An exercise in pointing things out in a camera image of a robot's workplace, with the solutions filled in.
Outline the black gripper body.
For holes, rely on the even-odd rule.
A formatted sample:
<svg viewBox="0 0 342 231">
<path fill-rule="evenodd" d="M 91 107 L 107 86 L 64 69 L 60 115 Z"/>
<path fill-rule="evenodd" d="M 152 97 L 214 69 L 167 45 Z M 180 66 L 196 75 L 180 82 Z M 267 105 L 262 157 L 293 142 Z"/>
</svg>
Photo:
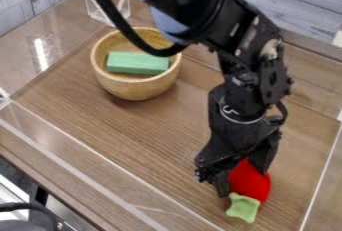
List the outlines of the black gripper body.
<svg viewBox="0 0 342 231">
<path fill-rule="evenodd" d="M 223 86 L 208 93 L 210 138 L 194 160 L 196 179 L 210 184 L 218 173 L 230 174 L 266 139 L 281 140 L 283 125 L 283 118 L 277 115 L 239 115 L 227 103 L 226 93 Z"/>
</svg>

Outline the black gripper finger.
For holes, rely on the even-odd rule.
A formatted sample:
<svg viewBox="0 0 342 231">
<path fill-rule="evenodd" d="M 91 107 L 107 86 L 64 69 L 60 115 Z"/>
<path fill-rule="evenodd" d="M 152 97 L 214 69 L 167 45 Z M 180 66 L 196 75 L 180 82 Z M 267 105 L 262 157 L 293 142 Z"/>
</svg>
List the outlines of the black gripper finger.
<svg viewBox="0 0 342 231">
<path fill-rule="evenodd" d="M 228 177 L 230 175 L 227 172 L 220 172 L 216 174 L 214 179 L 214 187 L 216 189 L 216 193 L 220 198 L 227 197 L 230 193 Z"/>
<path fill-rule="evenodd" d="M 278 139 L 266 139 L 259 145 L 256 150 L 248 156 L 248 161 L 256 168 L 256 170 L 266 174 L 270 165 L 274 161 L 279 147 Z"/>
</svg>

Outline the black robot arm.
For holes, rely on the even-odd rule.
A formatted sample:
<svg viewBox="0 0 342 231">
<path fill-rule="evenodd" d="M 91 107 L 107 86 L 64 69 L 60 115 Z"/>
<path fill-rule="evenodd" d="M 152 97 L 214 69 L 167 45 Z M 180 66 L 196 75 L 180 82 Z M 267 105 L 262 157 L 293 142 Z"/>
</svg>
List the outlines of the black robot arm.
<svg viewBox="0 0 342 231">
<path fill-rule="evenodd" d="M 283 61 L 283 38 L 275 23 L 246 0 L 143 0 L 156 26 L 174 45 L 144 51 L 167 55 L 204 45 L 219 61 L 223 83 L 208 93 L 210 139 L 195 158 L 195 175 L 224 197 L 243 160 L 267 173 L 287 119 L 282 99 L 293 79 Z"/>
</svg>

